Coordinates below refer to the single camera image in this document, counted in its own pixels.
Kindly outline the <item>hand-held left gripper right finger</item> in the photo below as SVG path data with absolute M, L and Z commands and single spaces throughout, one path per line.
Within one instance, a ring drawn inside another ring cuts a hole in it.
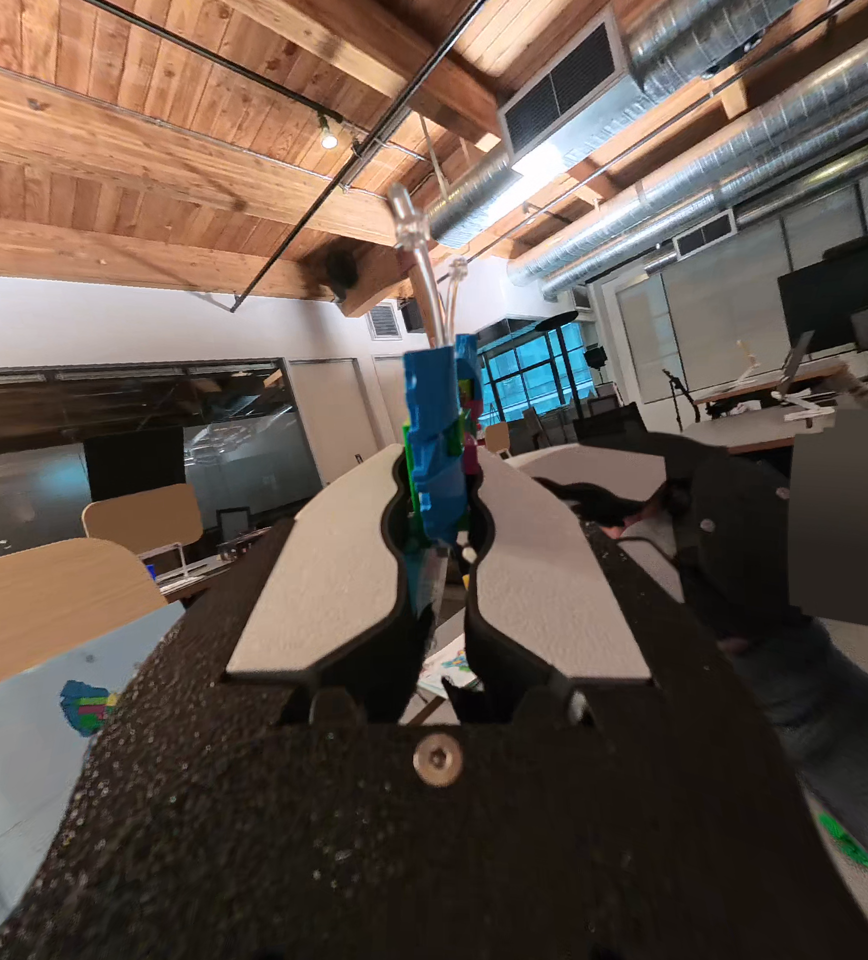
M 651 688 L 650 667 L 581 520 L 553 494 L 553 482 L 491 452 L 479 465 L 464 641 L 484 690 L 450 693 L 457 721 L 507 723 L 532 690 L 547 690 L 567 713 L 588 688 Z

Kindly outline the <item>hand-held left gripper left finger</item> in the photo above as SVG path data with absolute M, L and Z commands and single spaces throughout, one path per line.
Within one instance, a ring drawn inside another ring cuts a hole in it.
M 436 547 L 415 532 L 406 450 L 391 444 L 296 515 L 225 678 L 296 694 L 343 690 L 368 723 L 398 723 L 436 620 Z

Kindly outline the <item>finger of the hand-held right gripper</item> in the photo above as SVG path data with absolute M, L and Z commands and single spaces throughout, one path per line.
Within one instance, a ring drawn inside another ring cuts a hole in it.
M 668 480 L 663 457 L 577 442 L 512 456 L 511 466 L 560 486 L 661 488 Z

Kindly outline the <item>blue lego assembly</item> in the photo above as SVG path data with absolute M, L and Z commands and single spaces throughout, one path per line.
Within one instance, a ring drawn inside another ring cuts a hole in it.
M 470 495 L 480 475 L 476 435 L 483 412 L 477 371 L 476 337 L 458 334 L 455 316 L 465 258 L 447 269 L 441 294 L 428 250 L 428 217 L 401 183 L 388 191 L 395 249 L 419 271 L 422 306 L 431 312 L 428 348 L 403 355 L 408 422 L 403 429 L 413 506 L 413 526 L 428 544 L 455 559 L 461 582 L 469 586 L 476 551 L 469 543 Z

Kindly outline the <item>person's right forearm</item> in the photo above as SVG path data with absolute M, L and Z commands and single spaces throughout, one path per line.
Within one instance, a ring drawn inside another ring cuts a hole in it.
M 720 647 L 808 792 L 868 855 L 868 673 L 817 620 Z

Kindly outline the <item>grey office table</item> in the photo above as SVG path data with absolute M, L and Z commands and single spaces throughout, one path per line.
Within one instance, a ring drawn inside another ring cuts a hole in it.
M 811 421 L 784 422 L 783 406 L 702 420 L 686 426 L 682 435 L 731 454 L 758 453 L 792 448 L 801 436 L 816 436 L 834 425 L 834 415 Z

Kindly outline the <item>colourful printed paper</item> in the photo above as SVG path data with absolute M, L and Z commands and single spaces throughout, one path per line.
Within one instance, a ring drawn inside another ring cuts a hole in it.
M 468 663 L 463 634 L 428 655 L 421 667 L 416 691 L 448 700 L 445 683 L 456 690 L 480 689 L 480 679 Z

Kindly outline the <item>white laptop stand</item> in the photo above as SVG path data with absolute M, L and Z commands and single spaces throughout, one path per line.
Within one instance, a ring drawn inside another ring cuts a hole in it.
M 814 402 L 808 395 L 800 395 L 781 390 L 772 390 L 771 397 L 784 409 L 785 423 L 814 422 L 820 418 L 833 416 L 836 409 L 823 407 Z

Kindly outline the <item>wooden chair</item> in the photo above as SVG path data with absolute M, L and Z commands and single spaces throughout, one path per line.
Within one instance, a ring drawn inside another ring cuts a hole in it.
M 0 557 L 0 683 L 167 607 L 140 558 L 80 537 Z
M 80 519 L 88 538 L 123 546 L 137 557 L 190 546 L 204 533 L 196 492 L 188 483 L 94 501 Z

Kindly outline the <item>black round ceiling speaker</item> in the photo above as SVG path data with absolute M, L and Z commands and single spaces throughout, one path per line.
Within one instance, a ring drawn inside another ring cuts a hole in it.
M 345 248 L 330 248 L 325 255 L 323 269 L 334 300 L 343 303 L 359 280 L 358 263 L 354 253 Z

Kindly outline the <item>metal ceiling vent unit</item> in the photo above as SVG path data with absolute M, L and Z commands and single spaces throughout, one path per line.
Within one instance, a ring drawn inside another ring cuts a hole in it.
M 500 109 L 510 166 L 568 171 L 651 108 L 606 6 Z

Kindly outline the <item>large black wall screen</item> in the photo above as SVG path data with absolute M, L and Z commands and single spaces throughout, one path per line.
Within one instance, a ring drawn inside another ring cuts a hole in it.
M 815 353 L 858 345 L 852 317 L 868 309 L 868 236 L 782 275 L 777 288 L 791 347 L 808 332 Z

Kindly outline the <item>short silver spiral duct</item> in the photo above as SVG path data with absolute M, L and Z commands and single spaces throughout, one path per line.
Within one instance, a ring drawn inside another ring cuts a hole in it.
M 449 189 L 431 203 L 426 216 L 432 240 L 460 249 L 528 197 L 528 181 L 511 165 L 508 150 L 498 143 Z

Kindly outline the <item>long silver spiral duct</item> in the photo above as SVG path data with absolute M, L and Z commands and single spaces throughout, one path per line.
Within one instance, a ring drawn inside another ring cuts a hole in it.
M 868 38 L 508 263 L 554 297 L 868 132 Z

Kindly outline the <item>wide silver spiral duct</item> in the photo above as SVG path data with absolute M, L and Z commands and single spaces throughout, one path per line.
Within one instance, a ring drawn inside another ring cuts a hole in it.
M 632 75 L 651 105 L 757 42 L 794 1 L 667 2 L 626 38 Z

